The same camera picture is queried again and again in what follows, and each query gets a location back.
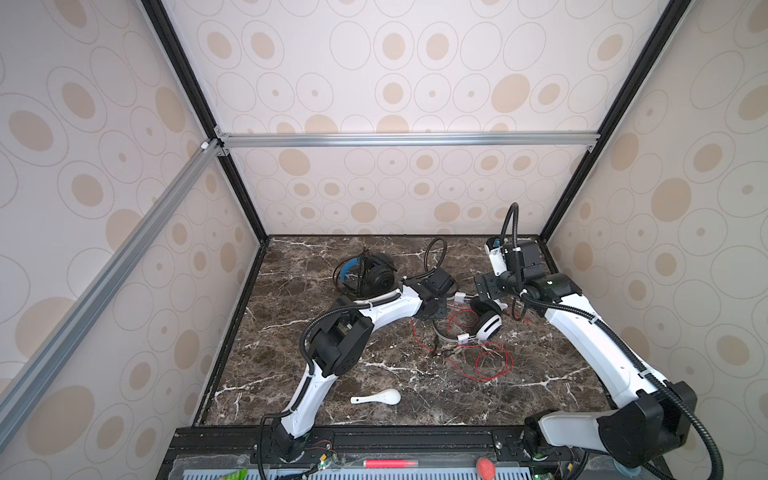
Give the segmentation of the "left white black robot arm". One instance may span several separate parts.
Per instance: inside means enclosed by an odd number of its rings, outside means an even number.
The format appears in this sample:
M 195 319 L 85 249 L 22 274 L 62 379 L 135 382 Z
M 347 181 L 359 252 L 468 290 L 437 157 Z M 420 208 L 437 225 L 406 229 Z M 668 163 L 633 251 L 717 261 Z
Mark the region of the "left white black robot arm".
M 442 249 L 434 266 L 428 257 L 435 244 Z M 360 360 L 371 335 L 403 319 L 431 320 L 446 307 L 455 285 L 442 268 L 448 243 L 442 237 L 428 243 L 423 271 L 399 277 L 394 260 L 368 248 L 340 262 L 333 273 L 341 294 L 330 308 L 302 331 L 299 352 L 305 361 L 301 381 L 288 406 L 266 414 L 261 430 L 269 435 L 278 458 L 294 462 L 304 453 L 320 406 L 336 380 Z

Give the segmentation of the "black blue headphones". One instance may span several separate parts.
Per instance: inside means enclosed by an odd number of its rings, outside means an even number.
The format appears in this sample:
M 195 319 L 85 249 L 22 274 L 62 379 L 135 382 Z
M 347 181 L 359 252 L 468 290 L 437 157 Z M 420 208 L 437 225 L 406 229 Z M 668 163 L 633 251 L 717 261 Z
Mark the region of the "black blue headphones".
M 333 284 L 351 299 L 368 299 L 394 289 L 397 268 L 387 254 L 364 249 L 343 260 L 333 273 Z

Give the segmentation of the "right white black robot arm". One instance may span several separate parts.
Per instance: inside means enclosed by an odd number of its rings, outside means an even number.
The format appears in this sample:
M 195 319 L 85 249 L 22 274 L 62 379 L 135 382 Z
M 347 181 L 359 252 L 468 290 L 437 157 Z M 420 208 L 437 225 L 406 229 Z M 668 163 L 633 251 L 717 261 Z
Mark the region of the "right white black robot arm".
M 520 302 L 558 329 L 588 362 L 612 402 L 606 412 L 541 412 L 526 418 L 522 433 L 530 457 L 546 447 L 575 447 L 607 454 L 628 469 L 645 468 L 660 479 L 655 459 L 685 445 L 695 431 L 709 460 L 712 479 L 724 476 L 713 436 L 694 410 L 697 396 L 685 382 L 671 383 L 643 360 L 594 310 L 565 273 L 547 273 L 536 244 L 518 237 L 519 206 L 511 204 L 499 235 L 486 241 L 492 272 L 478 275 L 470 303 L 478 316 L 479 342 L 501 327 L 503 299 Z

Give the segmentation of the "white black headphones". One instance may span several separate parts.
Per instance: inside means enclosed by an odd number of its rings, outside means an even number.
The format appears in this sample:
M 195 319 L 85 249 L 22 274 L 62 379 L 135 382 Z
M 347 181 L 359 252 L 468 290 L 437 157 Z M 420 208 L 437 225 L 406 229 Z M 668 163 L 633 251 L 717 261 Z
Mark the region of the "white black headphones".
M 470 344 L 483 344 L 490 341 L 498 334 L 502 327 L 503 309 L 505 303 L 497 300 L 484 300 L 478 295 L 468 296 L 464 292 L 456 292 L 449 296 L 447 301 L 455 304 L 466 304 L 468 309 L 461 312 L 474 315 L 474 321 L 463 324 L 464 331 L 456 336 L 449 336 L 448 331 L 441 331 L 435 320 L 432 321 L 434 333 L 443 341 L 455 343 L 459 346 Z

